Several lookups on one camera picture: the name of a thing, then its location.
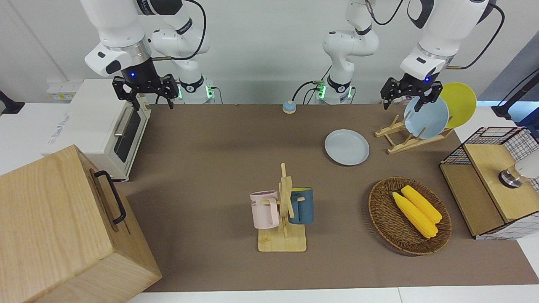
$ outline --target corn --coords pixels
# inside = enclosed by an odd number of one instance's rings
[[[438,228],[432,223],[415,205],[408,199],[393,193],[393,199],[399,209],[404,213],[406,218],[413,224],[413,226],[423,235],[423,237],[430,239],[438,233]]]
[[[422,213],[429,218],[429,220],[436,224],[440,223],[441,214],[432,206],[432,204],[425,199],[420,193],[418,193],[413,187],[406,185],[400,190],[403,195],[410,200]]]

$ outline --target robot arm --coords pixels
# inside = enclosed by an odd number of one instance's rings
[[[86,64],[101,76],[121,71],[123,77],[114,77],[113,87],[120,100],[132,102],[138,110],[137,93],[155,93],[165,97],[170,108],[171,99],[178,97],[179,88],[172,74],[157,75],[151,59],[149,40],[144,35],[137,14],[160,15],[172,28],[157,30],[152,35],[158,51],[171,57],[190,52],[208,51],[207,43],[198,43],[203,33],[193,26],[182,0],[81,0],[92,24],[97,28],[101,42],[85,58]],[[199,74],[196,62],[190,67]]]
[[[365,1],[350,0],[345,16],[355,30],[332,31],[323,42],[324,51],[331,57],[332,64],[329,76],[324,79],[321,98],[328,104],[340,104],[348,97],[355,67],[346,58],[370,56],[378,49],[378,36],[372,30]]]
[[[410,0],[408,17],[422,29],[422,35],[400,65],[402,79],[389,78],[382,88],[385,109],[393,99],[404,95],[420,97],[416,112],[437,100],[443,87],[436,77],[448,67],[461,42],[491,11],[486,10],[488,3],[489,0]]]
[[[152,9],[151,4],[160,4],[162,8]],[[181,1],[152,0],[151,3],[139,7],[139,13],[159,14],[162,20],[170,25],[169,28],[155,30],[150,40],[159,53],[182,59],[174,60],[178,67],[180,99],[186,104],[203,104],[212,99],[210,81],[200,71],[198,62],[193,59],[195,55],[206,53],[210,48],[208,40],[205,39],[205,30],[193,24]]]

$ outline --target mug rack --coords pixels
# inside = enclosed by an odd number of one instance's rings
[[[399,115],[396,115],[390,126],[385,127],[385,128],[381,127],[379,131],[374,133],[374,135],[377,138],[381,137],[381,136],[384,136],[387,139],[387,141],[389,142],[389,144],[391,144],[391,147],[388,148],[388,154],[390,154],[390,155],[391,154],[396,154],[396,153],[399,153],[401,151],[403,152],[403,151],[408,150],[408,149],[412,149],[412,148],[415,148],[415,147],[418,147],[418,146],[421,146],[421,145],[425,145],[425,144],[429,144],[429,143],[432,143],[432,142],[436,142],[436,141],[445,139],[454,130],[454,128],[446,128],[439,135],[437,135],[435,137],[428,138],[428,139],[421,139],[420,138],[421,135],[423,135],[423,133],[427,130],[427,128],[425,127],[425,128],[423,128],[421,130],[421,132],[417,136],[414,136],[413,134],[410,133],[408,135],[408,137],[406,138],[406,140],[404,140],[404,142],[402,142],[400,144],[395,144],[393,142],[393,140],[389,137],[389,135],[399,133],[399,132],[402,132],[402,131],[408,132],[408,130],[406,129],[406,125],[404,123],[405,123],[406,119],[408,118],[408,116],[410,115],[410,113],[411,112],[408,112],[406,114],[406,116],[404,116],[404,119],[402,121],[400,121],[400,122],[397,122],[397,120],[399,119]]]
[[[303,252],[307,250],[305,225],[288,222],[294,218],[291,201],[292,177],[286,175],[286,166],[281,163],[281,182],[279,182],[279,227],[258,230],[258,250],[261,252]]]

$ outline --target wicker basket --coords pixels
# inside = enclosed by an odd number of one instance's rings
[[[395,204],[392,192],[410,185],[422,194],[441,213],[442,220],[436,224],[438,234],[426,239],[408,221]],[[391,245],[415,255],[441,250],[451,236],[451,219],[443,202],[430,189],[412,179],[391,177],[378,182],[369,195],[369,212],[378,232]]]

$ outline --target wooden box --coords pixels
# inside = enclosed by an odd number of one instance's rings
[[[96,173],[71,146],[0,176],[0,302],[124,303],[161,278],[126,198]]]

